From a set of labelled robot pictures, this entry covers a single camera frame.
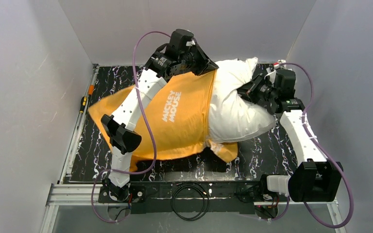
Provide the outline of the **white pillow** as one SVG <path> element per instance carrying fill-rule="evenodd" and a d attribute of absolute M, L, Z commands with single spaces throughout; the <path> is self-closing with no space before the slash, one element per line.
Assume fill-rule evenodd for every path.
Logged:
<path fill-rule="evenodd" d="M 243 100 L 238 88 L 253 76 L 257 57 L 217 61 L 208 112 L 209 138 L 232 143 L 260 136 L 271 130 L 276 119 L 264 107 Z"/>

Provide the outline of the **orange printed pillowcase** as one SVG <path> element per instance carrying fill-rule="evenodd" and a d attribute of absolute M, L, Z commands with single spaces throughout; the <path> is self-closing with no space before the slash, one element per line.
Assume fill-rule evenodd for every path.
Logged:
<path fill-rule="evenodd" d="M 145 108 L 147 120 L 157 145 L 157 160 L 174 160 L 202 152 L 210 147 L 213 153 L 228 163 L 237 158 L 237 142 L 215 143 L 209 138 L 208 112 L 216 71 L 195 76 L 189 72 L 173 76 Z M 112 145 L 102 126 L 103 115 L 112 114 L 126 99 L 135 85 L 109 95 L 89 107 L 89 115 L 99 128 L 110 149 Z M 143 118 L 135 132 L 142 136 L 133 152 L 130 171 L 138 170 L 139 161 L 153 159 L 153 146 Z"/>

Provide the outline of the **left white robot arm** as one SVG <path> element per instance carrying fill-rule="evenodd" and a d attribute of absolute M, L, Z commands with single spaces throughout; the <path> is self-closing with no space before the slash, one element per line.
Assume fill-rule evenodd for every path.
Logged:
<path fill-rule="evenodd" d="M 156 94 L 175 75 L 192 72 L 200 76 L 218 69 L 191 31 L 176 29 L 169 37 L 169 42 L 158 47 L 144 66 L 145 70 L 152 70 L 154 76 L 139 79 L 133 64 L 134 88 L 112 114 L 101 118 L 112 145 L 112 164 L 108 179 L 116 187 L 123 188 L 130 182 L 131 158 L 142 141 L 142 137 L 135 132 L 140 118 L 143 118 L 152 141 L 153 162 L 157 159 L 156 140 L 145 113 L 145 108 Z"/>

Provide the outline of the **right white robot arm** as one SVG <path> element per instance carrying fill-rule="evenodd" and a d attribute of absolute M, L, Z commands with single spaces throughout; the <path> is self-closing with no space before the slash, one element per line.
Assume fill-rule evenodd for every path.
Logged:
<path fill-rule="evenodd" d="M 264 175 L 261 189 L 268 194 L 278 193 L 295 202 L 331 202 L 335 199 L 341 174 L 325 154 L 315 145 L 316 138 L 308 125 L 302 101 L 295 97 L 296 74 L 290 69 L 258 74 L 237 92 L 251 103 L 264 106 L 273 115 L 280 115 L 279 123 L 295 152 L 298 167 L 292 175 Z"/>

